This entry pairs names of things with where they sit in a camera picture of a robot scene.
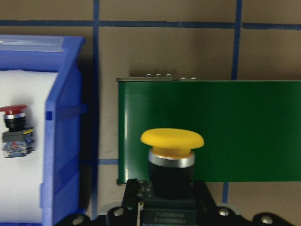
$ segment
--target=silver metal ring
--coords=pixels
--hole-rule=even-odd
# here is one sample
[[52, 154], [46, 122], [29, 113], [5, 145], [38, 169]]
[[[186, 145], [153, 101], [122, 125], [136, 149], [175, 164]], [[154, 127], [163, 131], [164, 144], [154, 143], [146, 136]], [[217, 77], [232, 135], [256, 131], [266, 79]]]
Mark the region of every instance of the silver metal ring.
[[4, 119], [16, 119], [16, 118], [21, 118], [21, 117], [25, 117], [25, 113], [22, 112], [20, 114], [8, 114], [8, 115], [4, 115]]
[[163, 166], [168, 168], [186, 168], [194, 165], [195, 154], [190, 153], [189, 157], [175, 159], [171, 157], [165, 157], [154, 154], [151, 150], [149, 151], [149, 161], [157, 166]]

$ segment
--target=yellow mushroom button cap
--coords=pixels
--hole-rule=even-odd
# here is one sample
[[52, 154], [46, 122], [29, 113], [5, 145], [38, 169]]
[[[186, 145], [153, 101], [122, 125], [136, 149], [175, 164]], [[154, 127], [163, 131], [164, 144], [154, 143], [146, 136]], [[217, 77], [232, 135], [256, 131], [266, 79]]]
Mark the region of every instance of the yellow mushroom button cap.
[[204, 146], [201, 135], [185, 129], [150, 129], [141, 135], [141, 141], [152, 146], [155, 154], [170, 157], [189, 155], [191, 149]]

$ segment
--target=blue plastic bin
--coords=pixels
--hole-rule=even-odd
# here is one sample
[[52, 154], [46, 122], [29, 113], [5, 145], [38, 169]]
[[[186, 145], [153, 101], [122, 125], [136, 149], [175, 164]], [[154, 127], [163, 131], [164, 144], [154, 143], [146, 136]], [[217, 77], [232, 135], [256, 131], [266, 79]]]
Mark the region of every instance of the blue plastic bin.
[[44, 176], [40, 189], [41, 223], [53, 226], [79, 211], [80, 114], [86, 106], [81, 105], [81, 74], [76, 60], [85, 41], [68, 36], [0, 35], [1, 38], [20, 41], [19, 45], [0, 46], [0, 70], [58, 72], [45, 104]]

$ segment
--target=green surface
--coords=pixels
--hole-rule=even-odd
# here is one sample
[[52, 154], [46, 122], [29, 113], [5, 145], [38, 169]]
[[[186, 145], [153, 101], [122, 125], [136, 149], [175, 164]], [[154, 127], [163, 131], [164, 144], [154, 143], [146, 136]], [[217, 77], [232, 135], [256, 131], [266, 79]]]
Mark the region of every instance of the green surface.
[[195, 179], [301, 180], [301, 81], [119, 82], [119, 181], [148, 180], [152, 128], [198, 132]]

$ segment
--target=bolt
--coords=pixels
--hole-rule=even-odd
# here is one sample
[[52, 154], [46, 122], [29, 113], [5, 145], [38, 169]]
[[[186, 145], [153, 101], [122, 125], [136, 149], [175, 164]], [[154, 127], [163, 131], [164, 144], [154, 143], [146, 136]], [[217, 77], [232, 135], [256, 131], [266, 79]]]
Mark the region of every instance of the bolt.
[[267, 224], [267, 225], [273, 224], [273, 219], [268, 215], [263, 215], [260, 220], [262, 223]]
[[220, 210], [218, 211], [218, 213], [221, 215], [221, 216], [228, 216], [230, 213], [229, 213], [229, 210], [227, 208], [220, 208]]
[[72, 224], [73, 225], [80, 225], [81, 223], [84, 222], [84, 217], [82, 215], [77, 216], [73, 221]]
[[119, 217], [124, 214], [124, 209], [119, 207], [117, 210], [114, 211], [114, 216]]

